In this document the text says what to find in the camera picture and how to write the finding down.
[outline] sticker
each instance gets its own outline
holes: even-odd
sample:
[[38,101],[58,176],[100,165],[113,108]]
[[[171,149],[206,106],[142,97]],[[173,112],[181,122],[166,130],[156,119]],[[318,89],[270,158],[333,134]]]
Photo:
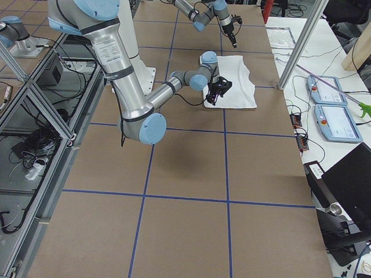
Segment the sticker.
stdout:
[[321,168],[319,168],[319,165],[318,164],[312,164],[312,165],[309,165],[309,168],[312,170],[314,176],[320,180],[322,178],[322,175],[323,175],[323,171],[321,170]]
[[112,64],[122,58],[120,47],[115,38],[93,43],[93,47],[102,65]]

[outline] metal pole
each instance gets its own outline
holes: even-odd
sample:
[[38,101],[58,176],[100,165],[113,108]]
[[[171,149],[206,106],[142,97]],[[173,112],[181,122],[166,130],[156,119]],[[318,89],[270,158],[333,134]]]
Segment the metal pole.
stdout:
[[11,55],[11,53],[6,49],[6,47],[0,42],[0,57],[3,58],[5,63],[12,69],[12,71],[17,75],[18,79],[26,82],[28,80],[28,75],[24,72],[21,66],[18,64],[16,59]]
[[299,39],[297,40],[297,44],[290,55],[290,59],[282,73],[282,76],[278,82],[278,89],[283,90],[289,81],[289,78],[296,66],[307,42],[313,33],[317,22],[322,15],[323,10],[325,9],[329,0],[316,0],[314,3],[313,10],[309,15],[307,22],[304,25],[302,32],[300,33]]

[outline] blue tape grid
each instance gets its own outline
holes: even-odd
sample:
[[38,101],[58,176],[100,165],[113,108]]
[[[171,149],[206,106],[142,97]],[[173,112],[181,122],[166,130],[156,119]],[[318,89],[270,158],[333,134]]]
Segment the blue tape grid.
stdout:
[[[23,16],[25,16],[30,10],[36,5],[32,5]],[[139,48],[153,48],[153,49],[169,49],[169,61],[166,67],[166,74],[165,78],[168,77],[169,74],[169,67],[170,67],[170,59],[172,56],[172,50],[201,50],[201,51],[208,51],[209,49],[185,49],[185,48],[175,48],[173,47],[174,44],[174,38],[176,34],[176,26],[178,24],[178,17],[179,17],[179,11],[177,12],[176,21],[145,21],[143,22],[162,22],[162,23],[173,23],[174,24],[174,33],[172,38],[172,45],[170,48],[168,47],[151,47],[151,46],[140,46]],[[35,34],[40,26],[44,25],[45,19],[42,24],[38,25],[36,30],[32,33]],[[263,27],[263,25],[243,25],[248,27]],[[222,40],[222,34],[220,34],[220,51],[221,55],[223,55],[223,40]],[[271,52],[253,52],[253,51],[240,51],[240,50],[229,50],[229,52],[235,52],[235,53],[256,53],[256,54],[271,54]],[[272,86],[256,86],[263,89],[270,89],[274,88]],[[279,203],[261,203],[261,202],[246,202],[246,201],[237,201],[237,200],[230,200],[230,193],[229,193],[229,180],[228,180],[228,149],[227,149],[227,134],[240,134],[240,135],[253,135],[253,136],[273,136],[273,137],[289,137],[294,138],[294,136],[283,136],[278,134],[257,134],[257,133],[239,133],[239,132],[229,132],[227,131],[226,127],[226,116],[225,116],[225,110],[223,110],[223,121],[224,121],[224,130],[223,131],[213,131],[213,130],[186,130],[186,129],[175,129],[175,128],[167,128],[168,130],[178,130],[178,131],[194,131],[194,132],[211,132],[211,133],[223,133],[224,134],[224,155],[225,155],[225,186],[226,186],[226,193],[227,193],[227,199],[226,200],[218,200],[218,199],[202,199],[202,198],[193,198],[193,197],[179,197],[179,196],[162,196],[162,195],[147,195],[147,186],[148,186],[148,180],[151,172],[151,165],[152,165],[152,159],[154,154],[154,148],[155,146],[152,146],[151,155],[150,155],[150,161],[148,163],[148,170],[147,170],[147,176],[146,176],[146,183],[144,186],[143,194],[136,194],[136,193],[121,193],[121,192],[102,192],[102,191],[86,191],[86,190],[76,190],[76,189],[64,189],[64,192],[76,192],[76,193],[94,193],[94,194],[105,194],[105,195],[122,195],[122,196],[135,196],[135,197],[141,197],[141,207],[140,207],[140,213],[139,213],[139,219],[137,223],[137,229],[136,229],[136,235],[134,239],[134,245],[133,245],[133,251],[132,251],[132,258],[130,261],[130,268],[128,273],[128,278],[131,278],[133,267],[134,267],[134,260],[135,260],[135,253],[136,253],[136,247],[137,242],[139,239],[139,232],[140,232],[140,225],[141,225],[141,219],[143,216],[143,210],[145,205],[146,198],[157,198],[157,199],[173,199],[173,200],[190,200],[190,201],[196,201],[196,202],[217,202],[217,203],[225,203],[227,205],[227,226],[228,226],[228,253],[229,253],[229,264],[230,264],[230,278],[233,277],[233,268],[232,268],[232,240],[231,240],[231,215],[230,215],[230,204],[245,204],[245,205],[255,205],[255,206],[275,206],[275,207],[294,207],[294,208],[303,208],[303,209],[314,209],[314,206],[305,206],[305,205],[295,205],[295,204],[279,204]],[[90,123],[91,125],[102,125],[102,126],[116,126],[116,124],[109,124],[109,123]]]

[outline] office chair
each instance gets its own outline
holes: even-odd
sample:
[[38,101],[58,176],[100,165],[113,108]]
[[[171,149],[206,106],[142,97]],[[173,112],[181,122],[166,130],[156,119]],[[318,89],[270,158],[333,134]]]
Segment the office chair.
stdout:
[[350,37],[338,31],[338,23],[363,24],[369,19],[371,0],[329,0],[323,14],[335,35]]

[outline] light blue joint cap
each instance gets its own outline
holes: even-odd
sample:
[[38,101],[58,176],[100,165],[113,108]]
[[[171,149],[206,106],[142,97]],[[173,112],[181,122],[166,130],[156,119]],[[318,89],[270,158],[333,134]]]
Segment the light blue joint cap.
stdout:
[[190,80],[190,86],[192,89],[195,91],[202,91],[203,88],[208,84],[208,79],[201,75],[201,74],[196,74],[191,77]]
[[216,0],[214,2],[214,9],[216,10],[224,10],[227,7],[227,3],[225,0]]
[[88,16],[103,21],[117,17],[120,7],[120,0],[74,0],[74,2]]
[[153,113],[141,125],[139,140],[143,144],[154,145],[158,143],[166,132],[166,119],[160,113]]
[[11,47],[14,45],[14,43],[8,39],[8,38],[5,38],[4,36],[0,36],[0,42],[2,42],[2,44],[8,48],[8,47]]
[[22,23],[21,19],[17,16],[5,16],[0,20],[4,23]]
[[201,61],[205,64],[214,64],[218,62],[218,58],[214,51],[207,51],[201,56]]
[[201,22],[193,22],[193,27],[199,32],[203,31],[205,29],[205,25],[203,25]]
[[50,17],[48,17],[48,19],[49,19],[49,26],[51,27],[51,29],[54,29],[58,32],[67,33],[70,35],[82,36],[79,29],[66,25],[64,23],[58,22],[54,19],[51,19]]

